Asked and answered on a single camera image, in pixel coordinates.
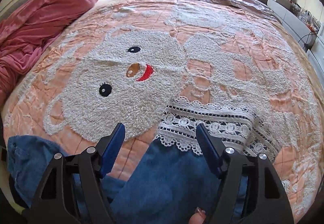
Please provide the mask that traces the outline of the right hand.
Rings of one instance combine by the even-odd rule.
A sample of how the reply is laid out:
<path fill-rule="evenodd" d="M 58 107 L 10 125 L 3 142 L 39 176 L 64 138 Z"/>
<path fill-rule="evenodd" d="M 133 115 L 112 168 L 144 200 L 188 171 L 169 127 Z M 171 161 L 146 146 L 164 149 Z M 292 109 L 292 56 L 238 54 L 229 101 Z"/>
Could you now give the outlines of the right hand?
<path fill-rule="evenodd" d="M 189 224 L 203 224 L 206 219 L 205 211 L 199 207 L 195 209 L 195 213 L 188 221 Z"/>

